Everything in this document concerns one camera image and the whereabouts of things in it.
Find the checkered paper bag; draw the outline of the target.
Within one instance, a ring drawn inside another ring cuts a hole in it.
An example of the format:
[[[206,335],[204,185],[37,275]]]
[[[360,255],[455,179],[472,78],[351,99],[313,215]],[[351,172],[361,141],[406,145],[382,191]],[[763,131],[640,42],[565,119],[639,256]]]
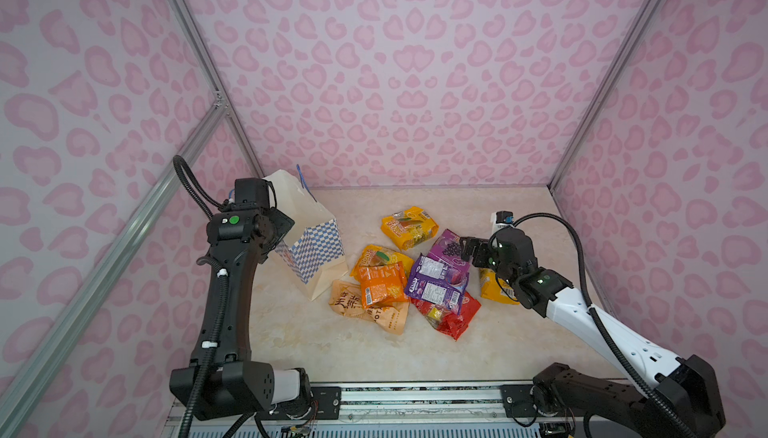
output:
[[[278,170],[266,180],[276,191],[277,209],[294,221],[275,252],[296,288],[313,301],[348,273],[337,219],[293,174]]]

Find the yellow snack bag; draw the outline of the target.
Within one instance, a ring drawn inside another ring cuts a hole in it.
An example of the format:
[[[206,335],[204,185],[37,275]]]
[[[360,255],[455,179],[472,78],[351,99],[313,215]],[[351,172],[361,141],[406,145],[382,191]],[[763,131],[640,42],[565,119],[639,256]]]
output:
[[[498,280],[490,269],[479,270],[481,297],[502,304],[519,305],[512,288],[503,280]]]

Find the purple white snack bag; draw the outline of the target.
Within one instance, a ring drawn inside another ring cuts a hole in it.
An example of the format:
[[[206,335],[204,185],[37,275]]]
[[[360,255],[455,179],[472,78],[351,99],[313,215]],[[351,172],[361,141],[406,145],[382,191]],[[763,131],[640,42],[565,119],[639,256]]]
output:
[[[421,255],[411,269],[404,293],[409,298],[459,314],[468,282],[467,270]]]

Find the tan paper snack bag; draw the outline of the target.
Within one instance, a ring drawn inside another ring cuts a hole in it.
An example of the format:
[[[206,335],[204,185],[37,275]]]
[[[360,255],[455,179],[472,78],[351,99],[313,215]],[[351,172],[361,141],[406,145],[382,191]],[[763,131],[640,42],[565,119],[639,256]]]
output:
[[[340,316],[375,323],[387,333],[400,336],[405,331],[409,304],[396,302],[365,309],[362,290],[357,283],[334,281],[328,304]]]

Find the orange corn snack bag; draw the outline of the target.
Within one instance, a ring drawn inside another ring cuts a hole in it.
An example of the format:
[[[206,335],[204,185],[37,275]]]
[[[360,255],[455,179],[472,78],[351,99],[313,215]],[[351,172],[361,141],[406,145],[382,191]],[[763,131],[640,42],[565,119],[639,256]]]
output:
[[[357,278],[364,309],[408,301],[403,286],[405,270],[400,262],[378,267],[362,267],[358,270]]]

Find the yellow fruit candy bag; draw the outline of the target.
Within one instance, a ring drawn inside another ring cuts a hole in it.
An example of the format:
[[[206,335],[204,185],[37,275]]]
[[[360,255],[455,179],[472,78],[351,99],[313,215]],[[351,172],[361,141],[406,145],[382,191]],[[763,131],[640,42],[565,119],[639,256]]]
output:
[[[395,263],[401,263],[404,269],[404,281],[410,276],[414,260],[407,255],[378,245],[367,245],[355,266],[350,272],[350,276],[357,280],[358,273],[362,268],[388,266]]]

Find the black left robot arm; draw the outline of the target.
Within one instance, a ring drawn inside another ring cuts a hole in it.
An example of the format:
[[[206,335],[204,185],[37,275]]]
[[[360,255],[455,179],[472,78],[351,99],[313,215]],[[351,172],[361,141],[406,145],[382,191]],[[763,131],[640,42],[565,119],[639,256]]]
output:
[[[258,265],[283,240],[292,220],[276,208],[231,209],[206,227],[210,286],[203,322],[187,367],[171,373],[169,387],[186,410],[181,420],[205,421],[279,411],[303,418],[311,387],[301,368],[278,370],[252,358],[249,317]]]

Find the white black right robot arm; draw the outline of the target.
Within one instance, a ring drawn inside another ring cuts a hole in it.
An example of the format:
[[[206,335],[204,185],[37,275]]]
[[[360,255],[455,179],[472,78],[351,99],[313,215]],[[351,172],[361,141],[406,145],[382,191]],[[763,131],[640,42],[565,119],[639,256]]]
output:
[[[560,273],[539,265],[532,240],[504,227],[489,239],[463,237],[461,257],[493,271],[518,302],[570,331],[624,374],[621,385],[555,363],[534,378],[565,408],[598,416],[642,437],[714,437],[726,424],[713,367],[682,358],[590,301]]]

